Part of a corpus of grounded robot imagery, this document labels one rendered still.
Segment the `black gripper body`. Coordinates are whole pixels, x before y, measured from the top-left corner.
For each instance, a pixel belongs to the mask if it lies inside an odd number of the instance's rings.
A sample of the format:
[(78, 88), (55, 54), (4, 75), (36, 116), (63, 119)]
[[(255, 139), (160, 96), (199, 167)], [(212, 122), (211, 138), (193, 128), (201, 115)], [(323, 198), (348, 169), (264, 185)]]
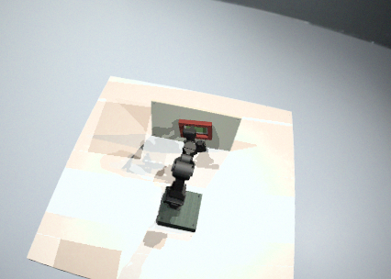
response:
[(186, 140), (184, 140), (184, 144), (186, 142), (193, 142), (193, 139), (196, 137), (196, 129), (184, 128), (183, 129), (183, 136), (186, 138)]

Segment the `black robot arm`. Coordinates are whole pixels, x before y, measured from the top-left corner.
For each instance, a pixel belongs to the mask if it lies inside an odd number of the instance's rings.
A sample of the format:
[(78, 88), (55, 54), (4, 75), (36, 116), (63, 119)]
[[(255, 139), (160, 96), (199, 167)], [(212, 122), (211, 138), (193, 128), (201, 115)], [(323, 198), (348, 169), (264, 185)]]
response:
[(183, 147), (183, 152), (180, 157), (173, 161), (172, 176), (175, 177), (171, 186), (169, 186), (166, 201), (168, 201), (168, 208), (180, 210), (184, 204), (186, 197), (186, 184), (184, 181), (193, 177), (195, 162), (193, 161), (196, 152), (207, 151), (206, 143), (203, 140), (195, 142), (186, 142)]

